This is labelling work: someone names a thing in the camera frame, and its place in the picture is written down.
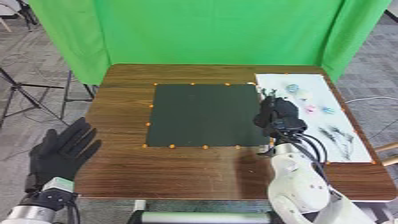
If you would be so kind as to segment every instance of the metal stand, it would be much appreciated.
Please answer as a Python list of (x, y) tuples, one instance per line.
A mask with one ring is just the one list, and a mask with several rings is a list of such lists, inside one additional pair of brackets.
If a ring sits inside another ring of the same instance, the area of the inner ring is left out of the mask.
[(25, 18), (27, 27), (29, 27), (29, 31), (31, 31), (31, 24), (38, 25), (40, 21), (36, 19), (36, 15), (34, 15), (34, 12), (32, 12), (31, 5), (25, 3), (24, 0), (16, 0), (16, 2), (20, 3), (22, 15), (24, 15), (24, 18)]
[[(43, 112), (47, 112), (56, 118), (57, 120), (63, 122), (63, 124), (66, 126), (68, 123), (64, 122), (63, 118), (57, 116), (57, 114), (54, 113), (54, 111), (48, 109), (48, 107), (45, 106), (43, 104), (43, 99), (47, 97), (47, 93), (48, 93), (48, 90), (50, 89), (64, 89), (64, 87), (59, 87), (59, 86), (47, 86), (47, 85), (34, 85), (34, 84), (24, 84), (24, 83), (18, 83), (15, 81), (15, 79), (11, 78), (8, 72), (4, 71), (4, 69), (0, 68), (0, 73), (2, 73), (2, 78), (4, 80), (9, 82), (11, 84), (11, 88), (9, 88), (9, 99), (8, 99), (8, 103), (6, 103), (6, 108), (4, 108), (4, 113), (2, 113), (2, 117), (0, 117), (0, 129), (2, 129), (2, 125), (4, 125), (4, 120), (8, 117), (15, 116), (16, 114), (27, 112), (29, 110), (34, 110), (34, 109), (41, 109)], [(24, 89), (24, 86), (27, 87), (36, 87), (36, 88), (47, 88), (47, 91), (41, 95), (41, 98), (40, 100), (34, 98), (34, 96), (29, 94), (27, 90)], [(25, 97), (25, 99), (29, 100), (31, 104), (32, 104), (32, 107), (29, 107), (27, 109), (20, 110), (18, 112), (11, 113), (9, 114), (9, 106), (11, 106), (11, 101), (13, 101), (13, 97), (15, 97), (15, 93), (20, 92), (22, 96)]]
[(93, 102), (95, 100), (95, 96), (96, 96), (96, 86), (93, 86), (93, 89), (89, 87), (88, 84), (84, 84), (84, 88), (88, 90), (88, 93), (89, 93), (89, 96), (91, 98), (89, 99), (70, 99), (68, 96), (70, 96), (70, 88), (72, 88), (72, 76), (73, 76), (73, 73), (70, 71), (70, 74), (68, 74), (68, 81), (66, 81), (66, 91), (64, 91), (64, 101), (63, 101), (63, 108), (61, 108), (61, 119), (64, 119), (64, 115), (66, 115), (66, 103), (70, 102)]

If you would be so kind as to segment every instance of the black cloth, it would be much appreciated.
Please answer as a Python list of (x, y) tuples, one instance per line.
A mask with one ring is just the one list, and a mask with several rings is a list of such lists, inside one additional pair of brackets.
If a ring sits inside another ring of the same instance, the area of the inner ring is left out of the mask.
[(146, 144), (152, 147), (258, 146), (253, 125), (260, 110), (253, 85), (159, 85)]

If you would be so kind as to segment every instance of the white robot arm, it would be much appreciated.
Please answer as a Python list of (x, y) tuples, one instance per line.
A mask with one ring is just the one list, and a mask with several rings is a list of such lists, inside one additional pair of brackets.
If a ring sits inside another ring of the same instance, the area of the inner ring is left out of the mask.
[[(375, 224), (345, 195), (315, 172), (313, 161), (290, 143), (276, 146), (276, 178), (269, 199), (287, 224)], [(306, 213), (320, 212), (315, 222)]]

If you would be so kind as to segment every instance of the tripod stand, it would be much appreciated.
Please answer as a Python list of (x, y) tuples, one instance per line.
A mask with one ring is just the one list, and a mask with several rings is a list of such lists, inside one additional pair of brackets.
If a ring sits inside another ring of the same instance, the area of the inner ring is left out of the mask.
[[(64, 89), (64, 87), (59, 86), (47, 86), (47, 85), (32, 85), (32, 84), (24, 84), (18, 83), (15, 81), (15, 79), (11, 78), (8, 72), (4, 71), (2, 67), (0, 67), (0, 77), (4, 78), (4, 80), (8, 81), (8, 83), (11, 84), (11, 88), (9, 88), (9, 99), (6, 102), (6, 108), (4, 108), (4, 113), (2, 113), (2, 117), (0, 117), (0, 129), (2, 129), (2, 125), (4, 125), (4, 120), (8, 117), (15, 116), (16, 114), (27, 112), (32, 109), (41, 109), (43, 112), (47, 112), (56, 118), (57, 120), (64, 123), (64, 125), (68, 125), (68, 123), (64, 122), (64, 120), (61, 119), (61, 117), (57, 116), (57, 114), (54, 113), (54, 111), (48, 109), (48, 107), (43, 105), (43, 99), (47, 97), (47, 93), (50, 89)], [(36, 87), (36, 88), (47, 88), (47, 91), (41, 95), (40, 100), (34, 98), (34, 96), (29, 94), (27, 90), (24, 89), (24, 86), (29, 87)], [(9, 106), (11, 106), (11, 101), (13, 101), (13, 97), (15, 97), (15, 93), (20, 92), (22, 96), (25, 97), (25, 99), (29, 100), (32, 107), (29, 107), (27, 109), (20, 110), (18, 112), (9, 113)]]

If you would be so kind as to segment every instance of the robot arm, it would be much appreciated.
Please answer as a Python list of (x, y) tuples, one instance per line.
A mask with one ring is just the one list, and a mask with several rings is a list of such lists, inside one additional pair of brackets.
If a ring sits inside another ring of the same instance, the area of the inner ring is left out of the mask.
[(75, 199), (73, 182), (56, 177), (43, 191), (27, 194), (2, 224), (52, 224), (57, 211), (75, 206)]
[(281, 154), (272, 158), (276, 179), (269, 186), (269, 199), (285, 223), (311, 224), (303, 214), (320, 212), (315, 224), (375, 224), (345, 195), (327, 185), (295, 146), (283, 144), (276, 151)]
[[(276, 138), (272, 168), (276, 177), (269, 186), (269, 200), (287, 224), (375, 224), (345, 195), (333, 189), (320, 156), (301, 144), (308, 129), (290, 101), (276, 98), (276, 91), (262, 102), (255, 124), (265, 136)], [(315, 222), (306, 213), (320, 212)]]

